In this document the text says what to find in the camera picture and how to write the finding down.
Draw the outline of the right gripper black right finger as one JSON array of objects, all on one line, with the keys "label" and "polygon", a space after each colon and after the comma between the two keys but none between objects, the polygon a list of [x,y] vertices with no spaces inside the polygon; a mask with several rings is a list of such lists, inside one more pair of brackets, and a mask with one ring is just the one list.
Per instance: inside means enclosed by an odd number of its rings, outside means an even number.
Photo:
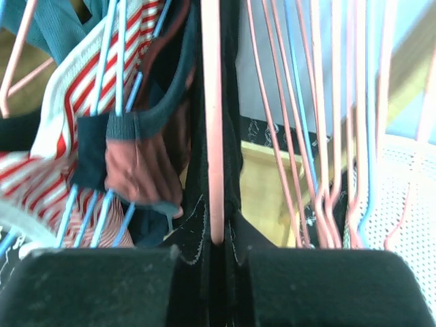
[{"label": "right gripper black right finger", "polygon": [[415,277],[375,250],[261,249],[248,257],[256,326],[432,326]]}]

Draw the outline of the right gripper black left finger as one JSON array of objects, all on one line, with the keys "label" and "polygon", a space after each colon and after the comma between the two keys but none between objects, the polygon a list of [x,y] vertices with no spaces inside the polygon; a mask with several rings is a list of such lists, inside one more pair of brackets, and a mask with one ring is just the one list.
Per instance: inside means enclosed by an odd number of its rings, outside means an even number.
[{"label": "right gripper black left finger", "polygon": [[2,326],[165,326],[178,253],[35,250],[1,293]]}]

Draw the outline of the black tank top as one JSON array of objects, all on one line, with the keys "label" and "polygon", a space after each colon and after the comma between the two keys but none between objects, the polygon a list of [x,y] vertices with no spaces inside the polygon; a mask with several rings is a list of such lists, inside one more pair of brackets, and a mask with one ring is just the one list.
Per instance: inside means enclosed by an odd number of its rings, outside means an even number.
[{"label": "black tank top", "polygon": [[168,326],[284,326],[270,256],[276,247],[243,217],[236,57],[239,1],[199,1],[193,145],[185,215],[169,239],[179,254]]}]

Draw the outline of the maroon tank top grey trim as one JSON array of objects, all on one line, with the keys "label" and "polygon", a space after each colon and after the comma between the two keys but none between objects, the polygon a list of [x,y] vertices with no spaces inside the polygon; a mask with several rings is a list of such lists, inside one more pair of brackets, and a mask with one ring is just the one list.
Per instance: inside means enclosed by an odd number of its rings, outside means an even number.
[{"label": "maroon tank top grey trim", "polygon": [[180,175],[191,152],[197,13],[190,1],[172,2],[161,34],[142,60],[132,111],[111,114],[106,129],[107,188],[169,219],[183,213]]}]

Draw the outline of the light blue wire hanger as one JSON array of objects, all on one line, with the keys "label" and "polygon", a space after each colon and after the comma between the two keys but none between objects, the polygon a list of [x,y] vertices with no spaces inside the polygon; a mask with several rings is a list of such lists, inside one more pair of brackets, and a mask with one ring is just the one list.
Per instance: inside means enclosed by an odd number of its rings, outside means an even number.
[{"label": "light blue wire hanger", "polygon": [[[143,75],[138,73],[134,81],[134,85],[129,94],[127,100],[124,100],[124,69],[125,69],[125,47],[126,47],[126,33],[127,33],[127,2],[126,1],[111,1],[110,4],[111,11],[108,12],[106,24],[104,27],[104,33],[102,38],[102,47],[99,54],[99,61],[97,64],[97,73],[95,76],[95,85],[93,89],[93,99],[90,105],[89,116],[98,116],[98,106],[100,101],[100,96],[102,94],[104,75],[106,73],[106,66],[108,62],[108,53],[111,44],[112,32],[114,28],[115,15],[119,15],[118,40],[116,43],[116,68],[115,68],[115,109],[114,113],[117,116],[121,116],[124,112],[129,112],[132,109],[134,100],[139,90],[139,86],[142,82]],[[54,246],[56,248],[61,248],[64,245],[64,238],[67,234],[67,228],[70,223],[70,218],[72,216],[73,205],[76,203],[76,197],[78,195],[81,187],[72,183],[70,193],[65,205],[65,210],[59,223],[59,229],[57,231],[56,243]],[[86,210],[82,223],[80,224],[77,235],[75,236],[73,247],[78,248],[82,244],[82,239],[84,238],[85,231],[91,220],[95,205],[99,200],[99,195],[104,194],[102,207],[99,212],[98,220],[95,225],[95,229],[91,238],[90,247],[96,248],[100,245],[102,240],[102,235],[104,228],[108,226],[109,210],[112,206],[114,200],[114,191],[112,189],[100,192],[93,190],[91,201]]]}]

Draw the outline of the pink wire hanger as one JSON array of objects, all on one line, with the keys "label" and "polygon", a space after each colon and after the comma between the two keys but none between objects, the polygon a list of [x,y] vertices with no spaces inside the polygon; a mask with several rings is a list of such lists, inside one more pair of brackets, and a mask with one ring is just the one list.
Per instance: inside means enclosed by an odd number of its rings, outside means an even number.
[{"label": "pink wire hanger", "polygon": [[220,245],[224,240],[220,2],[200,4],[211,240]]}]

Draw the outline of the red white striped tank top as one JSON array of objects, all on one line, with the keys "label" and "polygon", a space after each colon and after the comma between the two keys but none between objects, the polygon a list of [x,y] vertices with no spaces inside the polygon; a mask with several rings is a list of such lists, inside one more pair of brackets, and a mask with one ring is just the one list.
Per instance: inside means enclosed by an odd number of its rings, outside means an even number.
[{"label": "red white striped tank top", "polygon": [[78,171],[78,125],[88,116],[105,24],[98,23],[68,54],[48,81],[41,121],[29,151],[1,154],[1,229],[54,247],[132,246],[121,231],[119,200],[81,187],[71,196]]}]

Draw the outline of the pink hanger teal top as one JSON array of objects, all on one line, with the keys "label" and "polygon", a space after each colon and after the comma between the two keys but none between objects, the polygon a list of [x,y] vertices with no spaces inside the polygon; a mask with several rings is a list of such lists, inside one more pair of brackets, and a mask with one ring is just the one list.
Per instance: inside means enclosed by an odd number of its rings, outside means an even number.
[{"label": "pink hanger teal top", "polygon": [[16,35],[1,29],[1,116],[5,119],[40,107],[55,69],[53,59],[25,44],[36,7],[37,1],[27,1]]}]

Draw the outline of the teal tank top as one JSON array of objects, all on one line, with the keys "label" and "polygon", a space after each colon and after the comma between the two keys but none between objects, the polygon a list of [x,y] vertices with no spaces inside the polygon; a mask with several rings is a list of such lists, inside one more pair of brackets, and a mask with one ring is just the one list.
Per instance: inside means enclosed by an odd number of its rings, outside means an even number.
[{"label": "teal tank top", "polygon": [[111,11],[111,1],[85,1],[91,15],[82,22],[70,1],[38,1],[30,19],[26,43],[54,59],[56,64],[91,32]]}]

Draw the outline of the wooden clothes rack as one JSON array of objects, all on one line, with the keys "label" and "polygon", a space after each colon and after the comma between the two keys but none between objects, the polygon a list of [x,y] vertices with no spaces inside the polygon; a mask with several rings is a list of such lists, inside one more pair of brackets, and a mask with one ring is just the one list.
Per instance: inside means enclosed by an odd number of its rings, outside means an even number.
[{"label": "wooden clothes rack", "polygon": [[294,248],[296,239],[274,150],[247,141],[241,142],[241,150],[240,190],[244,218],[276,246]]}]

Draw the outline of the white perforated plastic basket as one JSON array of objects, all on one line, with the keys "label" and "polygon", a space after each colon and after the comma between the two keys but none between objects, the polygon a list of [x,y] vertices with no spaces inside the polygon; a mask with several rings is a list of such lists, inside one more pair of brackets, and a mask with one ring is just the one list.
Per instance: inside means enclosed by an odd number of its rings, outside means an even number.
[{"label": "white perforated plastic basket", "polygon": [[[435,312],[435,146],[427,144],[419,174],[412,171],[415,142],[386,135],[384,161],[377,176],[378,200],[362,238],[371,249],[388,249],[401,256],[413,271],[431,313]],[[406,200],[416,176],[416,193]]]}]

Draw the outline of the bundle of empty pink hangers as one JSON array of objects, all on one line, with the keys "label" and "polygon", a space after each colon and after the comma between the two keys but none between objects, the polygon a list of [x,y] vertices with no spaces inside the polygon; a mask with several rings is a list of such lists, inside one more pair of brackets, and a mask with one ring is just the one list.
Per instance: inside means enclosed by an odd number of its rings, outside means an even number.
[{"label": "bundle of empty pink hangers", "polygon": [[435,146],[435,2],[243,5],[243,135],[274,150],[295,247],[369,248],[386,135],[416,175]]}]

